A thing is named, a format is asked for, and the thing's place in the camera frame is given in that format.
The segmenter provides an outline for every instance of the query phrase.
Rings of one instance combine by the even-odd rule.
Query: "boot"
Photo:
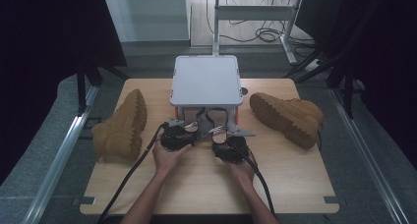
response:
[[[263,124],[283,132],[287,139],[305,149],[316,144],[324,115],[313,102],[283,100],[261,92],[252,94],[249,101],[255,116]]]
[[[138,159],[142,146],[140,134],[146,123],[144,97],[140,90],[134,89],[113,116],[91,129],[98,158],[108,154],[127,160]]]

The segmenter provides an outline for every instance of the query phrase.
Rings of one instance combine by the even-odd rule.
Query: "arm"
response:
[[[259,197],[257,191],[254,188],[254,170],[248,162],[244,161],[241,164],[234,164],[227,161],[226,163],[230,171],[232,172],[233,177],[237,181],[240,190],[245,197],[245,200],[248,202],[249,209],[252,214],[252,218],[255,224],[270,224],[278,223],[276,218],[270,213],[267,206]]]
[[[157,141],[153,148],[153,158],[155,160],[156,171],[147,187],[124,216],[121,224],[127,223],[149,223],[156,207],[159,194],[169,174],[178,165],[181,155],[190,150],[188,144],[178,151],[167,151],[160,142]]]

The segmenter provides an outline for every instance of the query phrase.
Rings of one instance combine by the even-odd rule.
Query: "person's left arm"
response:
[[[159,141],[155,143],[152,151],[156,167],[155,174],[147,187],[142,191],[141,195],[126,213],[121,224],[148,224],[150,222],[159,194],[166,179],[178,165],[180,157],[190,150],[190,148],[191,145],[188,144],[178,151],[168,151]]]

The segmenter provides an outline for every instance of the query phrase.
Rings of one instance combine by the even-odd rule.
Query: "forearm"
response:
[[[252,183],[240,183],[240,189],[248,202],[249,209],[255,224],[278,223],[276,218],[259,197]]]
[[[121,224],[148,224],[150,222],[166,178],[167,173],[164,172],[156,172],[153,175],[147,187],[126,213]]]

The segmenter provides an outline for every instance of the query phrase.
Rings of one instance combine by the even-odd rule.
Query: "table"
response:
[[[131,79],[125,82],[116,108],[134,88],[144,95],[148,122],[142,132],[147,146],[156,128],[174,116],[169,103],[171,79]],[[304,150],[281,132],[259,122],[249,106],[249,97],[257,91],[283,99],[298,98],[292,80],[243,79],[241,86],[249,90],[239,107],[239,126],[255,137],[247,138],[264,175],[277,213],[335,213],[337,203],[326,203],[334,197],[326,167],[317,146]],[[154,214],[242,214],[249,213],[247,204],[234,183],[228,168],[214,156],[209,139],[199,141],[183,156],[177,170],[167,181]],[[96,162],[85,196],[95,197],[94,204],[82,204],[83,214],[100,214],[111,200],[132,164],[117,159]],[[148,156],[130,178],[109,210],[109,214],[125,214],[154,173],[153,157]],[[258,178],[255,188],[267,203]]]

